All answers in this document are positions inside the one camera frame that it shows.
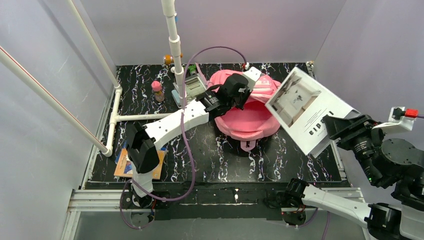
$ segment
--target white pvc pipe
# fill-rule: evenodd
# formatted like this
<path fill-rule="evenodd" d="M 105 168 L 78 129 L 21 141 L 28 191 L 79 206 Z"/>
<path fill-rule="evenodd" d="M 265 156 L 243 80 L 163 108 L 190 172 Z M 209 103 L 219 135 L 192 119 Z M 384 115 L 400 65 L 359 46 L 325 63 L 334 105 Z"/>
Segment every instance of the white pvc pipe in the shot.
<path fill-rule="evenodd" d="M 112 156 L 113 144 L 114 144 L 114 135 L 115 135 L 115 127 L 117 126 L 117 118 L 118 118 L 118 107 L 121 101 L 122 88 L 118 88 L 115 90 L 115 99 L 113 100 L 112 112 L 110 113 L 109 118 L 109 131 L 107 131 L 107 140 L 106 140 L 106 148 L 107 151 L 103 152 L 106 157 Z"/>
<path fill-rule="evenodd" d="M 101 66 L 104 68 L 104 71 L 106 72 L 108 78 L 113 83 L 113 87 L 115 89 L 119 89 L 121 87 L 121 85 L 119 84 L 119 82 L 115 78 L 113 72 L 109 68 L 108 63 L 106 62 L 105 58 L 103 57 L 102 53 L 100 52 L 99 47 L 97 46 L 96 42 L 94 41 L 94 39 L 93 39 L 89 29 L 87 28 L 83 18 L 81 17 L 80 13 L 78 12 L 78 9 L 75 7 L 74 2 L 72 0 L 68 0 L 67 2 L 69 3 L 69 6 L 72 10 L 72 13 L 76 17 L 79 25 L 81 25 L 81 28 L 84 31 L 88 41 L 90 42 L 96 57 L 98 58 L 98 60 L 101 63 Z"/>
<path fill-rule="evenodd" d="M 152 120 L 152 119 L 163 119 L 172 113 L 158 113 L 158 114 L 145 114 L 145 115 L 127 115 L 127 116 L 117 116 L 118 122 L 124 121 L 138 121 L 138 120 Z"/>
<path fill-rule="evenodd" d="M 38 96 L 48 103 L 56 112 L 64 117 L 84 137 L 92 142 L 103 153 L 108 149 L 74 116 L 70 113 L 49 91 L 47 91 L 25 68 L 20 65 L 6 50 L 0 46 L 0 62 L 12 73 L 30 87 Z"/>
<path fill-rule="evenodd" d="M 178 87 L 178 94 L 180 98 L 180 103 L 186 96 L 186 93 L 183 92 L 184 84 L 184 69 L 181 63 L 181 46 L 180 46 L 180 36 L 177 33 L 177 24 L 175 22 L 175 0 L 161 0 L 163 15 L 166 17 L 166 25 L 168 26 L 169 32 L 169 47 L 171 50 L 171 55 L 173 58 L 173 63 L 175 65 L 175 82 Z"/>

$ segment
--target floor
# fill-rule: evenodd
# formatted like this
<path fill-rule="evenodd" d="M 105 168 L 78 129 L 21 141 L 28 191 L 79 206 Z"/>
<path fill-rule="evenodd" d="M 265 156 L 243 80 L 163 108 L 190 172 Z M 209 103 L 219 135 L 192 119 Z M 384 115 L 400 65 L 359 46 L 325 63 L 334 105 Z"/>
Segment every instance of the floor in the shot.
<path fill-rule="evenodd" d="M 280 82 L 294 66 L 307 72 L 304 63 L 254 63 L 253 66 Z M 209 79 L 212 74 L 221 69 L 240 71 L 241 65 L 201 64 L 200 68 Z M 174 78 L 169 66 L 120 66 L 117 73 L 123 88 L 118 111 L 120 115 L 173 113 L 178 110 L 171 96 Z M 164 102 L 158 103 L 154 99 L 151 88 L 154 80 L 160 81 L 163 85 Z M 100 153 L 97 154 L 89 182 L 116 183 L 125 180 L 115 177 L 114 171 L 115 159 L 126 141 L 125 128 L 128 123 L 120 122 L 116 127 L 112 156 L 105 157 Z M 108 129 L 109 127 L 106 126 L 103 131 L 102 142 L 106 142 Z M 259 140 L 257 146 L 249 152 L 240 148 L 239 141 L 221 133 L 214 121 L 187 131 L 187 137 L 195 159 L 197 182 L 288 183 L 291 178 L 300 178 L 309 182 L 341 181 L 330 147 L 316 159 L 305 156 L 282 128 L 276 134 Z M 174 138 L 164 147 L 167 148 L 168 153 L 165 156 L 160 181 L 191 180 L 191 165 L 181 136 Z"/>

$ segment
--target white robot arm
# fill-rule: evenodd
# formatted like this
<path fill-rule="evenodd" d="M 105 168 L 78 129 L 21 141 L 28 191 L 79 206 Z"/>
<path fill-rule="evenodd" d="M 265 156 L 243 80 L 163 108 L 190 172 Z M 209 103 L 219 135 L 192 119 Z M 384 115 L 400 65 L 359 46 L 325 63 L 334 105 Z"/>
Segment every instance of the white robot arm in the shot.
<path fill-rule="evenodd" d="M 329 138 L 355 153 L 372 186 L 396 184 L 391 195 L 401 201 L 401 208 L 348 200 L 296 178 L 284 192 L 284 201 L 293 207 L 303 204 L 345 217 L 379 240 L 424 240 L 424 151 L 403 139 L 383 141 L 385 133 L 412 130 L 417 114 L 413 109 L 394 107 L 387 123 L 376 122 L 368 115 L 324 117 Z"/>
<path fill-rule="evenodd" d="M 145 125 L 138 123 L 128 125 L 126 149 L 132 164 L 132 179 L 151 193 L 152 171 L 159 164 L 157 150 L 182 133 L 182 113 L 184 130 L 187 131 L 224 115 L 233 107 L 243 109 L 261 75 L 261 71 L 254 67 L 242 74 L 234 73 L 224 84 L 214 85 L 198 95 L 185 109 Z M 146 195 L 139 187 L 135 185 L 133 187 L 139 198 Z"/>

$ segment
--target book cover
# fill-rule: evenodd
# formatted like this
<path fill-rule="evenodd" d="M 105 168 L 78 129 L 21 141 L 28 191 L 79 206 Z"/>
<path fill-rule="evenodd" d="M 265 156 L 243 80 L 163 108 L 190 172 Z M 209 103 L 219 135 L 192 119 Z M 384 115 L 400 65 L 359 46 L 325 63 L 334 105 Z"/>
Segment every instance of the book cover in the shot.
<path fill-rule="evenodd" d="M 162 171 L 162 165 L 164 163 L 165 155 L 167 154 L 167 149 L 165 147 L 162 147 L 160 150 L 157 151 L 157 155 L 159 156 L 159 164 L 157 167 L 153 170 L 153 179 L 160 179 L 161 178 L 161 171 Z M 115 160 L 116 168 L 113 175 L 116 177 L 124 177 L 124 178 L 131 178 L 133 176 L 133 166 L 131 165 L 131 161 L 128 158 L 128 152 L 127 148 L 124 147 L 118 154 Z"/>
<path fill-rule="evenodd" d="M 323 117 L 353 118 L 359 112 L 295 67 L 265 104 L 302 152 L 317 157 L 330 143 Z"/>

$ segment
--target white wall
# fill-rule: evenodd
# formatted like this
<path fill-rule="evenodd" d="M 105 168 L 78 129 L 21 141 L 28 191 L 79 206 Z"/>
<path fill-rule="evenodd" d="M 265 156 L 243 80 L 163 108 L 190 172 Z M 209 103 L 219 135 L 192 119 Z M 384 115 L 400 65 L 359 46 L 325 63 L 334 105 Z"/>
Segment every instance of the white wall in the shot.
<path fill-rule="evenodd" d="M 228 46 L 249 62 L 314 60 L 346 0 L 177 0 L 178 34 L 187 62 L 211 46 Z M 162 64 L 170 54 L 159 0 L 81 0 L 116 65 Z M 212 50 L 199 63 L 238 63 Z"/>
<path fill-rule="evenodd" d="M 0 45 L 95 133 L 112 84 L 66 3 L 0 1 L 0 36 Z M 1 238 L 59 239 L 92 144 L 2 64 L 0 76 Z"/>
<path fill-rule="evenodd" d="M 393 106 L 424 112 L 424 1 L 347 0 L 315 61 L 317 79 L 360 112 L 386 122 Z M 424 121 L 404 138 L 424 149 Z M 352 153 L 348 178 L 369 202 L 395 202 L 368 184 Z"/>

